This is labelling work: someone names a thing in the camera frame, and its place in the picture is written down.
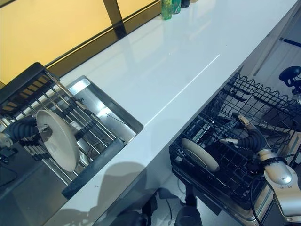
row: green bottle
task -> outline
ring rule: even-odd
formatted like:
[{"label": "green bottle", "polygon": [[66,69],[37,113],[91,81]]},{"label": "green bottle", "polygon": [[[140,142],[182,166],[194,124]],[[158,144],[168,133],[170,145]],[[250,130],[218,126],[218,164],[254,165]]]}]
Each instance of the green bottle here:
[{"label": "green bottle", "polygon": [[171,19],[173,15],[172,0],[161,0],[161,14],[163,20]]},{"label": "green bottle", "polygon": [[181,0],[173,0],[173,14],[177,14],[181,11]]}]

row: kitchen counter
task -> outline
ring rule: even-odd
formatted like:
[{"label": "kitchen counter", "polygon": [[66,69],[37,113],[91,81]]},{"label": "kitchen counter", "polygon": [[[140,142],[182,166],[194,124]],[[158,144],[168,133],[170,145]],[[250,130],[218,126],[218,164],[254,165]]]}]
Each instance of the kitchen counter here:
[{"label": "kitchen counter", "polygon": [[200,0],[171,20],[152,19],[64,76],[64,85],[87,76],[144,129],[45,225],[75,217],[76,225],[92,225],[296,2]]}]

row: wire basket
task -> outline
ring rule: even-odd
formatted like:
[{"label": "wire basket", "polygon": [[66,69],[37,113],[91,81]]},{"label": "wire basket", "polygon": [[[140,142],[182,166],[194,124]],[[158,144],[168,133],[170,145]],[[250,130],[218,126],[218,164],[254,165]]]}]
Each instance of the wire basket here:
[{"label": "wire basket", "polygon": [[[219,140],[248,136],[242,125],[232,117],[233,113],[239,113],[262,132],[274,152],[279,152],[290,141],[292,131],[298,128],[295,115],[289,110],[295,107],[296,102],[288,101],[287,96],[236,74],[171,144],[172,165],[185,171],[196,183],[219,190],[248,210],[251,207],[250,186],[254,178],[248,166],[256,163],[257,158],[251,150],[221,144]],[[186,155],[183,138],[194,141],[210,153],[220,165],[220,170],[209,172]],[[264,181],[255,181],[255,198],[264,184]]]}]

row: dishwasher rack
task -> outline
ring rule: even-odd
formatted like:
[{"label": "dishwasher rack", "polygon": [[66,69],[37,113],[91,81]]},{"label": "dishwasher rack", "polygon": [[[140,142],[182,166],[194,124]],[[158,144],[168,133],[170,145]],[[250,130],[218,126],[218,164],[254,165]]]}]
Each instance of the dishwasher rack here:
[{"label": "dishwasher rack", "polygon": [[34,63],[1,90],[0,125],[7,127],[39,109],[58,114],[68,125],[76,124],[76,140],[80,160],[73,172],[63,170],[49,155],[40,135],[25,138],[21,146],[35,159],[43,161],[66,185],[70,184],[89,163],[100,155],[117,137],[80,100],[64,87],[59,79],[40,63]]},{"label": "dishwasher rack", "polygon": [[[272,150],[279,153],[299,128],[292,114],[292,109],[296,107],[297,103],[289,101],[287,96],[273,92],[239,73],[235,74],[170,145],[173,172],[182,178],[190,178],[188,180],[196,186],[223,193],[243,209],[249,210],[250,186],[255,177],[250,169],[258,163],[256,155],[244,148],[221,144],[219,139],[248,136],[232,116],[239,113],[250,119]],[[212,173],[198,165],[185,153],[183,138],[194,141],[210,153],[220,165],[220,170]],[[255,199],[264,186],[264,181],[255,181]]]}]

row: dishwasher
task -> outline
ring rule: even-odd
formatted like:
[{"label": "dishwasher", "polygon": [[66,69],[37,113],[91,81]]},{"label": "dishwasher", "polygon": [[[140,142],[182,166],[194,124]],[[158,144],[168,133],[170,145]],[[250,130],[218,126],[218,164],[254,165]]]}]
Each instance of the dishwasher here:
[{"label": "dishwasher", "polygon": [[[256,155],[219,140],[248,136],[235,117],[238,113],[258,128],[274,152],[290,162],[300,151],[299,109],[297,101],[237,72],[171,141],[172,171],[243,225],[257,225],[250,201],[252,180],[260,173]],[[184,138],[205,149],[220,170],[211,172],[198,164],[185,151]],[[265,180],[254,182],[253,201],[257,215],[264,219],[273,201]]]}]

